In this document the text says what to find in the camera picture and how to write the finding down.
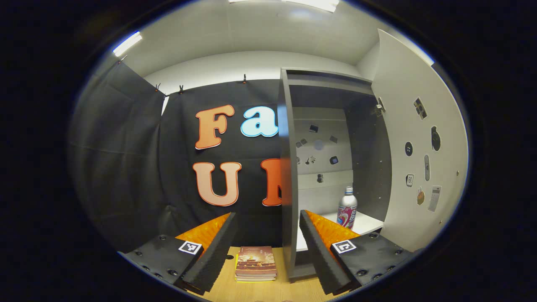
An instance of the orange letter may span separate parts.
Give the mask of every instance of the orange letter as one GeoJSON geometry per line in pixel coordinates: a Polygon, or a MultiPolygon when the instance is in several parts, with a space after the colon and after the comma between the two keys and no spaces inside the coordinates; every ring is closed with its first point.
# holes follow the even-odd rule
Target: orange letter
{"type": "Polygon", "coordinates": [[[281,205],[278,188],[281,190],[280,159],[268,159],[261,162],[261,168],[267,172],[267,198],[263,199],[264,206],[281,205]]]}
{"type": "Polygon", "coordinates": [[[200,150],[220,145],[222,139],[216,137],[214,130],[218,129],[220,134],[224,133],[228,126],[228,122],[225,116],[219,116],[216,120],[214,120],[214,117],[217,114],[225,114],[230,117],[234,113],[235,109],[233,109],[233,106],[231,105],[198,112],[196,117],[200,120],[200,137],[196,142],[196,149],[200,150]]]}
{"type": "Polygon", "coordinates": [[[226,173],[227,192],[224,196],[216,195],[213,191],[213,180],[211,172],[214,165],[210,162],[197,162],[192,168],[196,171],[198,182],[198,193],[201,199],[207,203],[217,206],[228,206],[234,204],[238,199],[237,173],[242,168],[238,162],[225,162],[220,165],[220,169],[226,173]]]}

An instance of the ceiling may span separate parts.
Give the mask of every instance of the ceiling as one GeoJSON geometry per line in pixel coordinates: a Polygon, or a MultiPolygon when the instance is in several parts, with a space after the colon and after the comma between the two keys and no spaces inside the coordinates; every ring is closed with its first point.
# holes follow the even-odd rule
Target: ceiling
{"type": "Polygon", "coordinates": [[[199,0],[140,30],[125,62],[145,77],[203,56],[241,51],[310,54],[356,65],[389,26],[340,1],[334,13],[280,1],[199,0]]]}

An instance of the light blue letter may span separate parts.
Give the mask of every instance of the light blue letter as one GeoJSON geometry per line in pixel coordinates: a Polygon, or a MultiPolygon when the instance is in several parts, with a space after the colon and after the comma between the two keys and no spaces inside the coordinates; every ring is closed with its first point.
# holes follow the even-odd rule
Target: light blue letter
{"type": "Polygon", "coordinates": [[[250,108],[245,111],[244,117],[247,118],[241,125],[241,132],[249,138],[254,138],[260,134],[266,138],[275,136],[278,133],[276,126],[276,115],[274,110],[265,106],[250,108]]]}

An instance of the orange textured pad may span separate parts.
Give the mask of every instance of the orange textured pad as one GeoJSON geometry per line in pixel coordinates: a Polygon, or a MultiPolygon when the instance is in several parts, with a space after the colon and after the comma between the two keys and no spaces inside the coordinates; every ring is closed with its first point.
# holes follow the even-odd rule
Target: orange textured pad
{"type": "Polygon", "coordinates": [[[230,214],[231,213],[227,213],[220,217],[216,217],[213,220],[209,220],[208,222],[177,236],[176,239],[201,243],[203,246],[203,252],[200,255],[201,257],[207,251],[207,248],[211,245],[211,242],[213,242],[216,234],[220,231],[230,214]]]}
{"type": "Polygon", "coordinates": [[[357,234],[350,229],[343,227],[331,220],[326,219],[325,217],[322,217],[321,215],[312,213],[308,210],[305,210],[306,213],[308,213],[309,219],[315,226],[315,229],[319,233],[319,236],[321,237],[321,240],[324,243],[324,246],[326,246],[326,249],[330,252],[330,255],[334,259],[334,254],[330,250],[330,246],[332,243],[340,242],[343,240],[348,240],[352,238],[356,238],[360,236],[360,234],[357,234]]]}

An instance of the black fabric backdrop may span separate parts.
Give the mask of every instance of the black fabric backdrop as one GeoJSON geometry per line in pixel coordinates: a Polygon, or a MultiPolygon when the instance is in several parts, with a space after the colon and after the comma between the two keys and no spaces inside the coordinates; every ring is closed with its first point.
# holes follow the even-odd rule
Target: black fabric backdrop
{"type": "Polygon", "coordinates": [[[69,130],[69,161],[75,188],[101,234],[127,253],[156,236],[178,235],[228,212],[236,212],[234,246],[281,247],[281,207],[266,207],[265,159],[279,158],[279,138],[241,133],[244,111],[276,110],[278,80],[229,82],[164,95],[124,63],[109,58],[81,93],[69,130]],[[196,150],[201,110],[232,105],[222,143],[196,150]],[[223,162],[239,162],[239,197],[228,207],[198,194],[192,165],[211,162],[213,190],[226,194],[223,162]]]}
{"type": "Polygon", "coordinates": [[[90,220],[127,253],[159,233],[165,204],[157,146],[164,95],[125,64],[106,62],[75,107],[69,168],[90,220]]]}
{"type": "Polygon", "coordinates": [[[270,245],[281,247],[281,206],[262,205],[266,197],[266,172],[261,161],[280,157],[278,135],[271,138],[249,138],[240,127],[246,119],[244,111],[267,106],[276,111],[279,80],[254,80],[247,84],[228,82],[173,93],[162,115],[159,140],[159,167],[166,208],[161,226],[168,233],[181,233],[228,212],[236,212],[238,231],[233,246],[270,245]],[[196,113],[224,105],[232,105],[235,114],[226,116],[227,130],[216,136],[219,146],[196,150],[199,120],[196,113]],[[236,203],[220,207],[208,204],[198,194],[196,174],[192,165],[210,162],[213,190],[226,194],[223,162],[239,162],[239,195],[236,203]]]}

